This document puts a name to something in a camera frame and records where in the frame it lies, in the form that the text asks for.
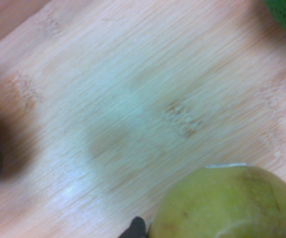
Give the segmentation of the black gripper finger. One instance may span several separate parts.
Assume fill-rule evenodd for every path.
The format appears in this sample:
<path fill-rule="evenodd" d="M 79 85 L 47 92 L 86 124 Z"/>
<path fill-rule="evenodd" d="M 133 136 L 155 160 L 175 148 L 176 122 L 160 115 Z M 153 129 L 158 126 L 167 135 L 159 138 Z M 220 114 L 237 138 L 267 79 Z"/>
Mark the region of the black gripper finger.
<path fill-rule="evenodd" d="M 147 238 L 146 224 L 143 218 L 135 217 L 130 226 L 118 238 Z"/>

